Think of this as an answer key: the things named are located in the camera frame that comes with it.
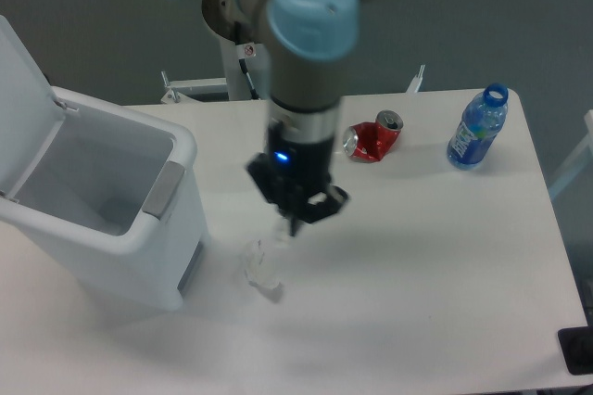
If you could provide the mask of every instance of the red can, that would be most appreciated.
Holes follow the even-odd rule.
[[[374,122],[350,126],[344,132],[344,150],[349,157],[380,161],[396,143],[404,121],[393,110],[382,110]]]

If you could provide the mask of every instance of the cable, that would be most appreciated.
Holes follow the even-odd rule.
[[[241,23],[236,21],[234,23],[233,28],[233,37],[235,45],[241,45]],[[245,75],[245,79],[247,81],[247,87],[249,88],[249,93],[251,94],[252,100],[259,100],[258,91],[256,91],[256,86],[253,84],[253,80],[251,80],[251,75],[249,74],[249,69],[247,68],[247,63],[245,63],[244,58],[239,58],[239,66],[241,67],[241,71]]]
[[[239,58],[239,66],[241,66],[241,71],[245,75],[247,80],[247,87],[249,88],[249,93],[251,94],[252,100],[259,100],[258,91],[256,91],[256,86],[253,84],[253,80],[251,80],[251,75],[249,75],[249,70],[247,69],[247,63],[242,58]]]

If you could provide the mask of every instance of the white trash bin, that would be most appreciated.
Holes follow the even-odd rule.
[[[182,305],[208,242],[195,159],[182,126],[52,88],[0,16],[0,220],[77,278]]]

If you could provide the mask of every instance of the bottle label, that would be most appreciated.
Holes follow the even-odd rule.
[[[449,153],[459,163],[466,165],[482,161],[495,138],[484,138],[484,134],[480,134],[482,132],[480,128],[472,129],[465,124],[465,121],[462,121],[449,142]]]

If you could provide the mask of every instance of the white table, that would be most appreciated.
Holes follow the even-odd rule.
[[[349,97],[341,131],[391,108],[381,163],[346,159],[342,214],[284,251],[284,297],[243,276],[244,244],[277,220],[244,170],[265,103],[138,109],[188,127],[215,239],[180,312],[81,285],[0,225],[0,393],[453,394],[578,386],[556,332],[585,325],[519,99],[484,164],[445,147],[476,91]]]

